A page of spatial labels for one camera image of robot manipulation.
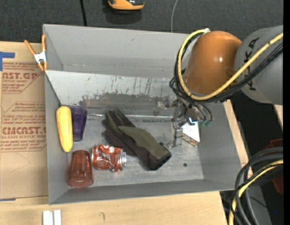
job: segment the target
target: wire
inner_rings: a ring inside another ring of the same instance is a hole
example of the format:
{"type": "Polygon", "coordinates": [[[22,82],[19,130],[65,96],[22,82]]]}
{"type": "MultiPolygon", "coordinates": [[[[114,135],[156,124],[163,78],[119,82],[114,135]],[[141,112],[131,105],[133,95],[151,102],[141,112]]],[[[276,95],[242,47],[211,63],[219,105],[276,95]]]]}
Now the wire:
{"type": "MultiPolygon", "coordinates": [[[[242,186],[240,186],[238,188],[238,196],[241,197],[242,194],[245,192],[245,190],[254,182],[256,181],[259,177],[261,177],[262,175],[264,175],[265,173],[271,171],[272,169],[276,168],[278,165],[283,165],[283,159],[280,159],[278,161],[272,162],[269,165],[261,168],[257,173],[255,173],[246,183],[244,183],[242,186]]],[[[234,215],[232,211],[235,211],[237,207],[237,200],[236,200],[236,196],[233,198],[232,201],[232,210],[229,213],[229,225],[233,225],[234,224],[234,215]]]]}
{"type": "MultiPolygon", "coordinates": [[[[270,149],[266,149],[266,150],[262,150],[258,153],[256,153],[254,156],[252,156],[249,160],[249,162],[239,171],[237,178],[236,178],[236,182],[235,182],[235,191],[234,191],[234,199],[232,202],[232,206],[231,206],[231,213],[230,213],[230,220],[233,221],[233,215],[234,215],[234,211],[236,209],[236,206],[238,207],[238,211],[241,215],[241,217],[244,219],[244,221],[246,222],[246,224],[250,225],[250,221],[247,218],[242,205],[241,205],[241,195],[242,193],[245,191],[242,190],[242,188],[248,188],[249,185],[251,184],[250,181],[254,182],[257,179],[257,176],[259,176],[260,173],[263,174],[263,171],[265,170],[264,167],[260,170],[258,170],[256,173],[253,174],[253,176],[251,178],[248,178],[248,171],[251,167],[253,167],[256,164],[259,164],[261,162],[264,161],[273,161],[273,160],[278,160],[283,159],[283,147],[275,147],[275,148],[270,148],[270,149]],[[244,183],[242,185],[240,185],[240,181],[241,178],[244,176],[244,183]]],[[[255,224],[258,224],[258,221],[254,215],[254,212],[252,210],[251,207],[248,208],[249,212],[255,222],[255,224]]]]}
{"type": "Polygon", "coordinates": [[[80,2],[81,12],[82,12],[83,24],[85,27],[87,27],[88,26],[87,17],[85,15],[83,0],[79,0],[79,2],[80,2]]]}
{"type": "Polygon", "coordinates": [[[265,50],[267,50],[271,45],[273,45],[275,42],[277,42],[278,40],[280,40],[281,38],[283,38],[283,33],[279,34],[278,36],[276,36],[274,39],[272,39],[271,41],[269,41],[268,43],[266,43],[260,50],[258,50],[251,59],[249,59],[248,62],[246,62],[225,84],[223,84],[220,88],[218,88],[216,91],[205,95],[205,96],[196,96],[194,95],[185,85],[183,78],[182,78],[182,74],[181,74],[181,60],[182,60],[182,56],[183,53],[185,52],[186,49],[186,45],[188,44],[189,40],[191,40],[194,36],[196,36],[198,33],[202,33],[202,30],[198,30],[195,31],[193,33],[191,33],[183,42],[179,53],[178,53],[178,65],[177,65],[177,69],[175,70],[175,72],[178,73],[178,81],[181,85],[181,88],[183,89],[183,91],[192,99],[197,100],[197,101],[203,101],[209,98],[214,97],[215,95],[219,94],[220,92],[222,92],[224,89],[226,89],[230,84],[232,84],[236,78],[243,73],[265,50]]]}
{"type": "Polygon", "coordinates": [[[173,10],[172,10],[172,16],[171,16],[171,32],[173,32],[173,16],[174,16],[174,11],[175,11],[175,7],[177,5],[178,0],[176,0],[173,10]]]}

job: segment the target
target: corn cob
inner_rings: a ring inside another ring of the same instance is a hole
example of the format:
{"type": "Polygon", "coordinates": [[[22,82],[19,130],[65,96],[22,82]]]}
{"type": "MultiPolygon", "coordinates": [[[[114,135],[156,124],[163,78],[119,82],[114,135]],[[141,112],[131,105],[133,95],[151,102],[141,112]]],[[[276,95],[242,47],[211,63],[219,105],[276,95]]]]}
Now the corn cob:
{"type": "Polygon", "coordinates": [[[61,106],[56,111],[57,130],[62,149],[69,152],[73,147],[73,132],[71,110],[67,106],[61,106]]]}

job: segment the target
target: red cup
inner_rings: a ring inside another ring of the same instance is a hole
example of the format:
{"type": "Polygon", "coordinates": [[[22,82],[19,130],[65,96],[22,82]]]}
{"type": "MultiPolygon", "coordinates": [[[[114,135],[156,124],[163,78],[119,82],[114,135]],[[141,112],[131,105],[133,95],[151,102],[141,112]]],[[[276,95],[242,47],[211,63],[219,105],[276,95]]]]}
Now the red cup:
{"type": "Polygon", "coordinates": [[[73,188],[85,188],[93,184],[92,164],[87,151],[77,150],[72,154],[67,184],[73,188]]]}

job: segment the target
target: white object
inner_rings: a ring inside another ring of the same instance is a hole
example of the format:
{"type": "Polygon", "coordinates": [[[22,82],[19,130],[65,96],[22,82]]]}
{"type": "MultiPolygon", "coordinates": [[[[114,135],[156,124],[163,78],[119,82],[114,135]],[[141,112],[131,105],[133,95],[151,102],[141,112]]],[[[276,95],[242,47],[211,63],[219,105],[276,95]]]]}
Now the white object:
{"type": "Polygon", "coordinates": [[[182,125],[183,133],[197,142],[200,142],[199,125],[196,122],[194,125],[188,123],[182,125]]]}
{"type": "Polygon", "coordinates": [[[61,210],[43,211],[43,225],[61,225],[61,210]]]}

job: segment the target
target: glove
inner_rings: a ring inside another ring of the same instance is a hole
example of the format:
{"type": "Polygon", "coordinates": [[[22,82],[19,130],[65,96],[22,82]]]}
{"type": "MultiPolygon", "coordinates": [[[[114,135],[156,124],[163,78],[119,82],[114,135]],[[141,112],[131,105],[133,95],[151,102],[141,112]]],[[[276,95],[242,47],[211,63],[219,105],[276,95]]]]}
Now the glove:
{"type": "Polygon", "coordinates": [[[106,140],[126,154],[137,156],[150,170],[157,170],[171,157],[170,151],[160,145],[145,129],[135,127],[120,111],[108,111],[103,120],[106,140]]]}

